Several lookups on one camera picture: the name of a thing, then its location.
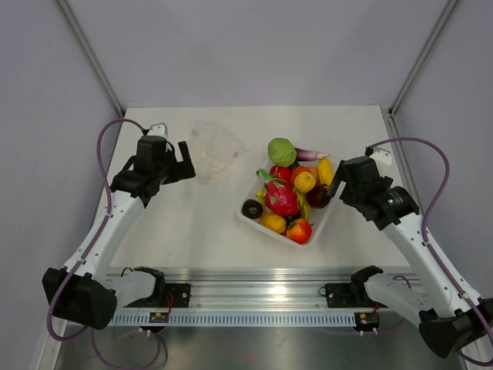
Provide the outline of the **clear zip top bag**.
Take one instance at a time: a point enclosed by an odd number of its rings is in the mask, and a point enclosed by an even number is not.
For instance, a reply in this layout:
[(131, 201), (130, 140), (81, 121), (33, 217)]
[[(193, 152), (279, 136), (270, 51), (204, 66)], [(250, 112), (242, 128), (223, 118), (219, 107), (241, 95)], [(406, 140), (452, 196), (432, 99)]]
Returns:
[(200, 121), (192, 125), (189, 151), (200, 184), (210, 183), (249, 150), (238, 135), (221, 123)]

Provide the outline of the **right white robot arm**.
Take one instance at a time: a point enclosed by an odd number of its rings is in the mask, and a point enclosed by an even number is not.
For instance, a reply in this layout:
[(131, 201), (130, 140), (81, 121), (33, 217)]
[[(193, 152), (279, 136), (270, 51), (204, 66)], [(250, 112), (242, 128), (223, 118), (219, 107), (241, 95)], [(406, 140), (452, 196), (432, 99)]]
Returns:
[(406, 288), (371, 265), (350, 277), (348, 301), (360, 307), (381, 304), (412, 323), (439, 357), (492, 330), (492, 300), (482, 298), (453, 266), (424, 226), (418, 205), (403, 187), (379, 174), (369, 156), (342, 160), (328, 188), (394, 243), (425, 289)]

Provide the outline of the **yellow mango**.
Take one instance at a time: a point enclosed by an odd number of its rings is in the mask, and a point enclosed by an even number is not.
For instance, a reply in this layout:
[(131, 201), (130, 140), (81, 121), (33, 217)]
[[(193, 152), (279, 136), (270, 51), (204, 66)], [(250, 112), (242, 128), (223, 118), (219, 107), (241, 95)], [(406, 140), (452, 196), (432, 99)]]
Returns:
[(311, 172), (299, 173), (293, 181), (294, 187), (301, 193), (308, 193), (315, 187), (317, 180)]

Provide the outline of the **dark red plum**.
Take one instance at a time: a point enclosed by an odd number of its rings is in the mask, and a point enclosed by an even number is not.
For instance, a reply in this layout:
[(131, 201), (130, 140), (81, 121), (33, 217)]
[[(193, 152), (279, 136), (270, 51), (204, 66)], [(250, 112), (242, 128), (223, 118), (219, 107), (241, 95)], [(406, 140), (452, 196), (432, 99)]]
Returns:
[(329, 188), (327, 185), (321, 184), (315, 186), (311, 191), (305, 194), (305, 198), (308, 204), (315, 209), (325, 208), (331, 200), (331, 196), (328, 190)]

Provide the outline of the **orange pumpkin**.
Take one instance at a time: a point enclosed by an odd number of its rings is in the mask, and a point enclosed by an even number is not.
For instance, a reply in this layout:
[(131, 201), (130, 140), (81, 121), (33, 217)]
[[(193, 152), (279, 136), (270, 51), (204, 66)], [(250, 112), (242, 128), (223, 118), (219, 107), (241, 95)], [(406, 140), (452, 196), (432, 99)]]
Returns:
[(290, 185), (291, 186), (294, 186), (294, 181), (295, 181), (296, 177), (302, 172), (311, 173), (314, 176), (316, 183), (319, 183), (316, 167), (298, 166), (297, 168), (295, 168), (291, 172), (291, 175), (290, 175)]

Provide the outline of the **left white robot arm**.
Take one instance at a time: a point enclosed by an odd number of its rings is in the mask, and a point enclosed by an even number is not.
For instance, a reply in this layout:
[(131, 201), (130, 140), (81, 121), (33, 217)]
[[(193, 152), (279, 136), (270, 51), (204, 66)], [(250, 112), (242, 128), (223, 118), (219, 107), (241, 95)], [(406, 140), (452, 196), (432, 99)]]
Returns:
[(151, 267), (136, 267), (107, 285), (106, 276), (120, 244), (163, 185), (194, 178), (195, 167), (186, 142), (173, 146), (162, 136), (142, 136), (124, 167), (109, 186), (106, 211), (77, 251), (59, 269), (49, 268), (42, 285), (53, 318), (86, 328), (104, 329), (118, 308), (169, 308), (173, 289), (165, 275)]

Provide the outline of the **green cabbage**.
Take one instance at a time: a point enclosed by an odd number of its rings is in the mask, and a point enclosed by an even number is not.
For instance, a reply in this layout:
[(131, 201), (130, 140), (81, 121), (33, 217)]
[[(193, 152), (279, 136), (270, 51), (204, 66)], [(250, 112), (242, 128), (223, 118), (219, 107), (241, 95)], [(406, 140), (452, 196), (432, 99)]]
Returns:
[(273, 164), (289, 167), (297, 158), (294, 145), (285, 138), (274, 138), (267, 145), (267, 154)]

